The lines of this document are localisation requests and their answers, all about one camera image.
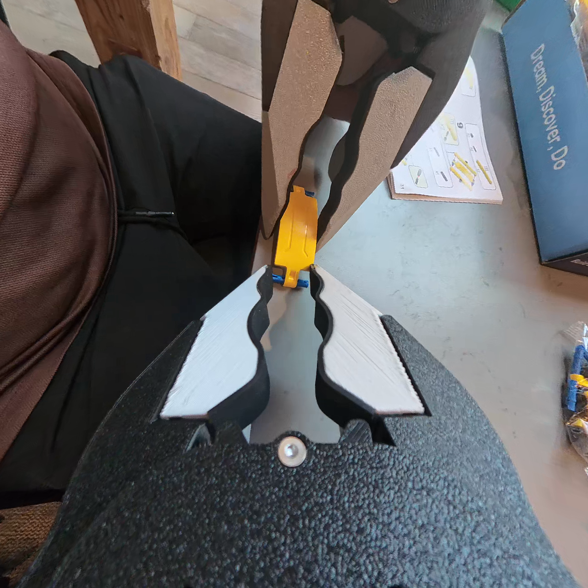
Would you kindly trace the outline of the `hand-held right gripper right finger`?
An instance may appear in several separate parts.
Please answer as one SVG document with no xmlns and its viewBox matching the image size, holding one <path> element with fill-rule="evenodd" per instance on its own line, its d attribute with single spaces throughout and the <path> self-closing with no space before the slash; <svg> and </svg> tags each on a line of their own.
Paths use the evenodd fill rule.
<svg viewBox="0 0 588 588">
<path fill-rule="evenodd" d="M 382 314 L 320 266 L 311 266 L 322 336 L 316 397 L 330 418 L 423 415 L 425 406 Z"/>
</svg>

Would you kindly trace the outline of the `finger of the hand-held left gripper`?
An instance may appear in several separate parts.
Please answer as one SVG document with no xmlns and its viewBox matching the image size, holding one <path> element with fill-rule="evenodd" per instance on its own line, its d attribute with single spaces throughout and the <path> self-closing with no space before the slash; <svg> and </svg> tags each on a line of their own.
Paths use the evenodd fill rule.
<svg viewBox="0 0 588 588">
<path fill-rule="evenodd" d="M 364 76 L 386 40 L 350 13 L 354 1 L 263 1 L 261 233 L 269 239 L 333 87 Z"/>
<path fill-rule="evenodd" d="M 318 219 L 318 249 L 343 227 L 384 181 L 432 83 L 414 67 L 368 89 L 339 150 L 342 159 Z"/>
</svg>

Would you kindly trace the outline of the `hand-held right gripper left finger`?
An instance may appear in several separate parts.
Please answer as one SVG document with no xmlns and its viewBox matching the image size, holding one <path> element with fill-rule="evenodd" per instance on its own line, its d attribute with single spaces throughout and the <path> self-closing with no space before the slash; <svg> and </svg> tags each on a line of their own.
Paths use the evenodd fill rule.
<svg viewBox="0 0 588 588">
<path fill-rule="evenodd" d="M 271 298 L 272 269 L 262 266 L 202 316 L 161 418 L 255 420 L 263 412 L 269 374 L 261 340 Z"/>
</svg>

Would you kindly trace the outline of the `yellow curved arc beam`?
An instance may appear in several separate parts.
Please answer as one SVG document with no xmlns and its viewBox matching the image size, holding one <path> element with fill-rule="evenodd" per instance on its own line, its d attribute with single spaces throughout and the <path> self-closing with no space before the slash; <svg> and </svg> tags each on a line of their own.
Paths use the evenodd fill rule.
<svg viewBox="0 0 588 588">
<path fill-rule="evenodd" d="M 282 269 L 286 285 L 296 285 L 300 272 L 314 264 L 317 232 L 318 202 L 295 185 L 279 223 L 273 263 Z"/>
</svg>

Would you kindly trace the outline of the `blue cardboard kit box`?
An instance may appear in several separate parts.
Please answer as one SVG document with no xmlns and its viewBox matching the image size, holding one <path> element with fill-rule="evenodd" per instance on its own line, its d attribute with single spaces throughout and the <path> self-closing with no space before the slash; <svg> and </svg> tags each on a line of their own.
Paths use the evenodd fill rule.
<svg viewBox="0 0 588 588">
<path fill-rule="evenodd" d="M 540 263 L 587 276 L 587 1 L 522 1 L 502 38 Z"/>
</svg>

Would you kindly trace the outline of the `clear bag yellow grey parts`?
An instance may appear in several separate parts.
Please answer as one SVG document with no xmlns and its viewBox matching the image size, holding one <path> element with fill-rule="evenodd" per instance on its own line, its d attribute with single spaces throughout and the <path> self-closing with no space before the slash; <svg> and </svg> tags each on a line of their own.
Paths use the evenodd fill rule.
<svg viewBox="0 0 588 588">
<path fill-rule="evenodd" d="M 573 344 L 562 392 L 567 438 L 587 464 L 587 322 L 578 321 L 563 332 Z"/>
</svg>

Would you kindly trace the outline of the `grey desk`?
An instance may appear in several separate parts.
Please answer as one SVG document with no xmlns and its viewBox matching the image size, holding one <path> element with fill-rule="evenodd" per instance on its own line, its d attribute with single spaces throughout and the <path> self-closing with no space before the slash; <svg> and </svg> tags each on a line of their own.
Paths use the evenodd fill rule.
<svg viewBox="0 0 588 588">
<path fill-rule="evenodd" d="M 467 388 L 502 438 L 555 549 L 587 555 L 587 475 L 560 409 L 564 329 L 587 318 L 587 278 L 538 262 L 493 2 L 473 58 L 501 204 L 398 201 L 385 183 L 317 257 L 393 316 Z"/>
</svg>

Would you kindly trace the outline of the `instruction booklet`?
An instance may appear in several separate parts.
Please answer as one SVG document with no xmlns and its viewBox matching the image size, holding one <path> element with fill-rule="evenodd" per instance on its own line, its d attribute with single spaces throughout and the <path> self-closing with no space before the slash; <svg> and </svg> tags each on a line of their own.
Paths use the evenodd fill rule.
<svg viewBox="0 0 588 588">
<path fill-rule="evenodd" d="M 472 57 L 443 111 L 391 170 L 387 185 L 396 200 L 502 203 L 484 135 Z"/>
</svg>

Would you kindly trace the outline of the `person's black trouser legs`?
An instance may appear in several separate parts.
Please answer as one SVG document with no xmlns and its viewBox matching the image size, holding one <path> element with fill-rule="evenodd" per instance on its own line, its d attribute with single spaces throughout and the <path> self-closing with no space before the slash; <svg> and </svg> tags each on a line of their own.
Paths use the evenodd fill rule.
<svg viewBox="0 0 588 588">
<path fill-rule="evenodd" d="M 134 56 L 97 68 L 56 51 L 89 92 L 112 166 L 114 255 L 48 388 L 1 458 L 1 508 L 57 502 L 104 417 L 190 322 L 249 274 L 261 124 Z"/>
</svg>

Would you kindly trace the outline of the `wooden pillar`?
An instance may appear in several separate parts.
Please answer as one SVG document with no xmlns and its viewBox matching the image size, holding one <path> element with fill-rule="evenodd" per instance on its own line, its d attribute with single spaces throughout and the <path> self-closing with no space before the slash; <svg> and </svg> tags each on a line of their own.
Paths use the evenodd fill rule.
<svg viewBox="0 0 588 588">
<path fill-rule="evenodd" d="M 182 80 L 172 1 L 76 1 L 101 63 L 132 55 Z"/>
</svg>

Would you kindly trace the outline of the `person's brown shirt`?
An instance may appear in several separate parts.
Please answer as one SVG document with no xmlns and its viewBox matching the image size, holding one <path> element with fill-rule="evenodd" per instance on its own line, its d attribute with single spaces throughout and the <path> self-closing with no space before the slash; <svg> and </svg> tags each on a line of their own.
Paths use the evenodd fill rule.
<svg viewBox="0 0 588 588">
<path fill-rule="evenodd" d="M 62 60 L 1 24 L 1 457 L 48 388 L 114 255 L 104 128 Z"/>
</svg>

